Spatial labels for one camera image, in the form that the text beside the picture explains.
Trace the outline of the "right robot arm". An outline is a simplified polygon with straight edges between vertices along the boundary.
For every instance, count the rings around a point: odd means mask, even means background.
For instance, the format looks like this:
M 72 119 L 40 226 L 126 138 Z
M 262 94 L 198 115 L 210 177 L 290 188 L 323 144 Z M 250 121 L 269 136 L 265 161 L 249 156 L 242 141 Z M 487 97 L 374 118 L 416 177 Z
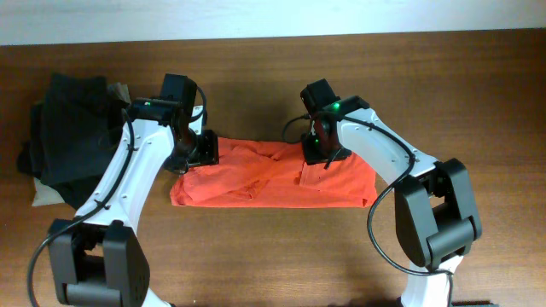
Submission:
M 302 137 L 305 161 L 329 167 L 355 154 L 386 183 L 369 209 L 366 227 L 374 249 L 408 276 L 398 306 L 451 306 L 454 274 L 482 235 L 472 183 L 458 159 L 440 161 L 385 125 L 360 96 L 337 96 L 326 79 L 300 93 L 310 127 Z M 389 258 L 373 231 L 383 199 L 394 194 L 398 243 L 410 266 Z

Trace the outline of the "black folded shirt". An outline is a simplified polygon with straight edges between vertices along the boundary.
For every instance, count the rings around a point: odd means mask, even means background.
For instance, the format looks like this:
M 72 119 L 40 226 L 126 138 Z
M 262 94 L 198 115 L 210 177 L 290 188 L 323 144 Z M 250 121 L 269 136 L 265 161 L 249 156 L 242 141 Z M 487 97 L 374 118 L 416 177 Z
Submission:
M 108 120 L 108 134 L 105 140 L 99 141 L 99 147 L 113 154 L 121 137 L 123 125 L 122 110 L 128 106 L 128 103 L 125 103 L 119 99 L 111 100 L 113 110 Z M 42 102 L 39 102 L 31 108 L 30 139 L 22 143 L 22 149 L 16 160 L 16 169 L 19 173 L 33 178 L 36 177 L 40 180 L 40 182 L 42 182 L 40 179 L 40 167 L 42 166 L 43 162 L 43 153 L 41 142 L 39 140 L 38 128 L 40 125 L 39 116 L 41 114 L 42 104 Z M 55 185 L 43 184 L 55 189 L 65 200 L 64 203 L 70 205 L 74 209 L 78 209 L 90 197 L 96 185 L 102 179 L 102 175 Z

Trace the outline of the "beige folded garment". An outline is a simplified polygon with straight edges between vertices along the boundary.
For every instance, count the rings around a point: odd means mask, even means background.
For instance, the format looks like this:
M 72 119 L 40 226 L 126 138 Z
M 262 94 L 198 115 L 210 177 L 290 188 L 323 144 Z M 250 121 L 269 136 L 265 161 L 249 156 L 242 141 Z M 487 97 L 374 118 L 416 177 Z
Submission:
M 107 86 L 107 92 L 112 98 L 119 99 L 125 103 L 130 103 L 130 93 L 127 84 L 114 83 Z M 46 186 L 40 182 L 36 177 L 33 178 L 35 187 L 35 195 L 32 202 L 32 206 L 49 206 L 62 204 L 65 200 L 62 196 L 52 187 Z

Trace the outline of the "red printed t-shirt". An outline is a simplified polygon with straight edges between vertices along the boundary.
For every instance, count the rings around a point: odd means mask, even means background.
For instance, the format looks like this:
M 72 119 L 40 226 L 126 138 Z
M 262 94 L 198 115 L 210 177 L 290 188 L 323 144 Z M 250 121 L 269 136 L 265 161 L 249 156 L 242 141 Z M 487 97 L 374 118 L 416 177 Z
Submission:
M 360 157 L 308 165 L 300 145 L 220 137 L 219 163 L 189 170 L 170 191 L 174 206 L 364 208 L 377 197 L 375 171 Z

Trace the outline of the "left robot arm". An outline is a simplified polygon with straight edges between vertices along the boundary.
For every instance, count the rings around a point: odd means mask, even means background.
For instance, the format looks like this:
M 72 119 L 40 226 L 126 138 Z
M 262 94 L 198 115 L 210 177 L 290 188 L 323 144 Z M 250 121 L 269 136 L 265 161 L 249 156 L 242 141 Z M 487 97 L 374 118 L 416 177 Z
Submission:
M 160 170 L 179 176 L 219 162 L 218 137 L 206 129 L 202 89 L 167 73 L 156 98 L 138 98 L 124 112 L 118 148 L 74 219 L 56 219 L 49 250 L 57 300 L 71 306 L 165 306 L 150 287 L 148 260 L 137 238 L 144 203 Z

